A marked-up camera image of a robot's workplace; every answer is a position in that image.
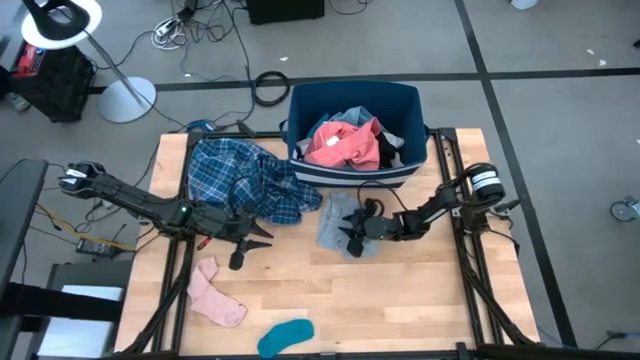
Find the plaid shirt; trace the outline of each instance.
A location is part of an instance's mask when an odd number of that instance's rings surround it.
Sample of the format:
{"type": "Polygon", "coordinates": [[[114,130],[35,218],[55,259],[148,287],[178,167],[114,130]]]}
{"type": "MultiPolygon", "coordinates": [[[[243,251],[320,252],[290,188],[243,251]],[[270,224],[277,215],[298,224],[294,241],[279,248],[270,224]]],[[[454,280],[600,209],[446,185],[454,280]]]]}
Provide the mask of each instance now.
{"type": "Polygon", "coordinates": [[[322,195],[298,182],[291,164],[246,140],[202,140],[188,170],[189,194],[223,209],[227,215],[256,206],[258,217],[276,225],[293,225],[301,212],[315,211],[322,195]]]}

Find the wooden table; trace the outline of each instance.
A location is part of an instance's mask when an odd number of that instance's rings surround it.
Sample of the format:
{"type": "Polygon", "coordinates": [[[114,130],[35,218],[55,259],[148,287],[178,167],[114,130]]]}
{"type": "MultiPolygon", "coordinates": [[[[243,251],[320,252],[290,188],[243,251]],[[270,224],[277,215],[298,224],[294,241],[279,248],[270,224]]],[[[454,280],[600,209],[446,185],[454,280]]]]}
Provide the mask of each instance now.
{"type": "MultiPolygon", "coordinates": [[[[480,129],[457,129],[465,167],[489,161],[480,129]]],[[[150,191],[176,195],[186,151],[184,134],[163,135],[150,191]]],[[[256,140],[276,156],[286,158],[279,139],[256,140]]],[[[442,183],[434,140],[429,158],[399,190],[407,207],[422,205],[442,183]]],[[[328,189],[319,190],[323,195],[328,189]]],[[[363,190],[363,198],[381,199],[387,211],[399,205],[386,190],[363,190]]],[[[258,340],[275,324],[307,318],[315,337],[286,353],[424,351],[453,349],[456,342],[473,347],[472,332],[453,240],[445,215],[418,241],[382,241],[375,257],[343,260],[341,254],[315,244],[320,211],[305,214],[302,223],[276,227],[260,222],[275,236],[274,246],[247,254],[244,267],[227,267],[235,245],[212,241],[196,251],[194,264],[215,256],[220,271],[213,286],[248,308],[244,321],[224,328],[187,305],[182,355],[256,354],[258,340]]],[[[508,234],[505,222],[489,219],[492,228],[508,234]]],[[[155,236],[149,234],[139,245],[155,236]]],[[[497,301],[533,340],[536,326],[513,244],[492,233],[482,235],[486,262],[497,301]]],[[[136,255],[116,349],[129,345],[158,303],[168,241],[159,239],[136,255]]],[[[484,303],[479,300],[485,337],[490,339],[484,303]]],[[[165,347],[170,343],[173,314],[167,320],[165,347]]]]}

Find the white lamp base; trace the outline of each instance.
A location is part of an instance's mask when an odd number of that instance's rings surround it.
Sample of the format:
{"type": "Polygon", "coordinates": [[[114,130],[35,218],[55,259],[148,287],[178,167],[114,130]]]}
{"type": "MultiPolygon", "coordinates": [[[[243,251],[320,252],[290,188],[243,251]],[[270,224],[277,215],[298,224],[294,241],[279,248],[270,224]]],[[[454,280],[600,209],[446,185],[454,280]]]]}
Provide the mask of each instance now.
{"type": "Polygon", "coordinates": [[[114,82],[100,95],[98,109],[100,115],[108,121],[122,124],[136,120],[146,114],[156,102],[156,88],[151,81],[140,77],[127,79],[141,98],[140,102],[131,95],[122,81],[114,82]]]}

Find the pink sock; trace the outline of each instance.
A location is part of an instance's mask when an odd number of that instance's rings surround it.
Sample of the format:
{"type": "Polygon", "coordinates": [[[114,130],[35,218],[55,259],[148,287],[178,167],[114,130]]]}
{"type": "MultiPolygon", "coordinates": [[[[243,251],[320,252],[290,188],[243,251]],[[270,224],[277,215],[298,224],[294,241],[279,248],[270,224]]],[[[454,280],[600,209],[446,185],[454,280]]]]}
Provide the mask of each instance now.
{"type": "Polygon", "coordinates": [[[211,286],[209,281],[217,272],[218,264],[215,258],[198,261],[187,288],[191,297],[191,310],[206,315],[216,324],[233,327],[244,319],[247,308],[211,286]]]}

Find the pink shirt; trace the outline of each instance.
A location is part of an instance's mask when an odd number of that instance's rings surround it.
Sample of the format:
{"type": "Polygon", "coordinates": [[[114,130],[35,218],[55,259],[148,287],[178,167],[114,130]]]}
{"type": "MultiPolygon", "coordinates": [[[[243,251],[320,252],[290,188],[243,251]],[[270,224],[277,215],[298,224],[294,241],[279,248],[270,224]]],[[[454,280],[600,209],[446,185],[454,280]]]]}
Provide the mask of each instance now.
{"type": "Polygon", "coordinates": [[[380,123],[373,118],[361,127],[341,121],[322,124],[313,135],[304,160],[310,164],[342,168],[347,163],[356,170],[378,170],[380,150],[376,136],[380,123]]]}

